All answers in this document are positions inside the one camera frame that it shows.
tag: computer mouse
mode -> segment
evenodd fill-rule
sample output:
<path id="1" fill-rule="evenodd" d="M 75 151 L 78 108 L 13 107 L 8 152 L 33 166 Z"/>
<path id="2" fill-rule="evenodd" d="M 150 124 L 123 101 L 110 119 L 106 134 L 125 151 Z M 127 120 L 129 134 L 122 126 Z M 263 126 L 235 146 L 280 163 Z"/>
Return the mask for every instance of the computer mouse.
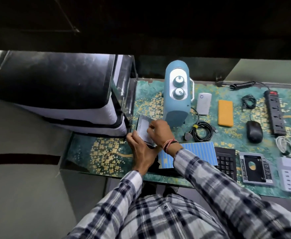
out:
<path id="1" fill-rule="evenodd" d="M 256 121 L 246 123 L 247 139 L 252 143 L 260 143 L 263 140 L 263 130 L 261 125 Z"/>

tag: control dial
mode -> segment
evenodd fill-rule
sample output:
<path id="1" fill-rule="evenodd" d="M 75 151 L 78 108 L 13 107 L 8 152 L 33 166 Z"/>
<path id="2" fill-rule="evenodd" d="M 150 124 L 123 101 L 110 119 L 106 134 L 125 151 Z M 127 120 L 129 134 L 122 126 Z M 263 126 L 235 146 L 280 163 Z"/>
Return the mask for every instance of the control dial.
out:
<path id="1" fill-rule="evenodd" d="M 182 87 L 184 85 L 184 78 L 182 76 L 175 77 L 173 85 L 178 88 Z"/>
<path id="2" fill-rule="evenodd" d="M 177 100 L 183 99 L 184 96 L 185 96 L 185 91 L 182 88 L 176 88 L 173 91 L 173 97 Z"/>

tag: forearm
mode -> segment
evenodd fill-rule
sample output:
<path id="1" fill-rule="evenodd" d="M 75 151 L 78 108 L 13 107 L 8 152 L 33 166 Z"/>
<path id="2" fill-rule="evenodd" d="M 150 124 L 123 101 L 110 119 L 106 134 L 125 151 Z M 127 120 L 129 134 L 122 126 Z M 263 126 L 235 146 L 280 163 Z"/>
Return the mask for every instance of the forearm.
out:
<path id="1" fill-rule="evenodd" d="M 190 151 L 182 149 L 177 153 L 174 168 L 207 201 L 231 237 L 291 236 L 289 211 L 275 203 L 262 201 L 258 195 L 239 186 Z"/>
<path id="2" fill-rule="evenodd" d="M 127 173 L 87 214 L 66 238 L 115 238 L 129 206 L 141 193 L 142 177 L 137 171 Z"/>

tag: checkered shirt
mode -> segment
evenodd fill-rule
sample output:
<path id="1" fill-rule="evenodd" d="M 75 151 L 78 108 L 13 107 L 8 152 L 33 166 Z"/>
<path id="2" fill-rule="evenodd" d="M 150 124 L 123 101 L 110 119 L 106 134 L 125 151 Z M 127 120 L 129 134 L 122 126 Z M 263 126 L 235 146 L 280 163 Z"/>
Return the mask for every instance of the checkered shirt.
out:
<path id="1" fill-rule="evenodd" d="M 138 198 L 142 177 L 131 171 L 66 238 L 291 238 L 291 212 L 261 200 L 190 151 L 177 153 L 174 168 L 207 201 L 221 225 L 179 195 Z"/>

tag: orange wallet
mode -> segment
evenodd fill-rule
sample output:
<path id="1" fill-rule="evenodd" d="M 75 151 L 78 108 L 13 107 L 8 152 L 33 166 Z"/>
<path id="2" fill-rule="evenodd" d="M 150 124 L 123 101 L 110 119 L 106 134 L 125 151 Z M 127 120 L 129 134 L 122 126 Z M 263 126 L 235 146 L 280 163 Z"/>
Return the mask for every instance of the orange wallet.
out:
<path id="1" fill-rule="evenodd" d="M 218 101 L 218 124 L 220 126 L 233 126 L 233 102 Z"/>

